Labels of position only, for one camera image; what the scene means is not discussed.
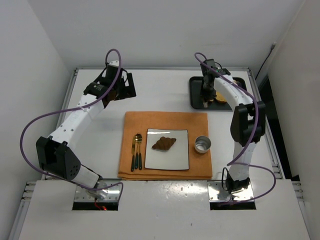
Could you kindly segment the dark brown bread piece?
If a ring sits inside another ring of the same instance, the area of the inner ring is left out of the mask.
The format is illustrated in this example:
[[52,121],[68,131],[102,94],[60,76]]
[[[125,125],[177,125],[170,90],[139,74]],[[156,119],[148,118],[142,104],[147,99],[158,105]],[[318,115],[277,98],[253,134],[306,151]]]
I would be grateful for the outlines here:
[[176,138],[164,137],[162,136],[157,142],[152,146],[153,150],[168,151],[177,141]]

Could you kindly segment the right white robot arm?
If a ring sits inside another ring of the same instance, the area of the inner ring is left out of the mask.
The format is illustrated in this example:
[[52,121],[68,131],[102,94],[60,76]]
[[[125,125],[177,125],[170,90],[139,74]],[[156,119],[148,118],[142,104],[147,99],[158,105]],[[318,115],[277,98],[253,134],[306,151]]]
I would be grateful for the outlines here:
[[200,95],[206,108],[222,97],[233,111],[230,134],[234,140],[233,159],[227,165],[222,186],[229,193],[246,189],[250,183],[249,168],[253,151],[265,134],[265,105],[240,87],[225,68],[217,68],[213,59],[200,63],[203,74]]

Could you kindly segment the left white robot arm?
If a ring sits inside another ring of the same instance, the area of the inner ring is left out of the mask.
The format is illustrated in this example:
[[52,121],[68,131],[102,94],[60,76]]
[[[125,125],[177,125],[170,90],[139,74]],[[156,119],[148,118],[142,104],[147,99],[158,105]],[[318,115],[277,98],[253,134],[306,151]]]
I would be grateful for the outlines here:
[[83,91],[77,104],[61,125],[48,137],[40,137],[36,151],[40,169],[64,180],[74,182],[86,189],[92,197],[106,198],[108,186],[103,178],[81,164],[74,153],[80,137],[111,101],[136,96],[133,76],[112,61]]

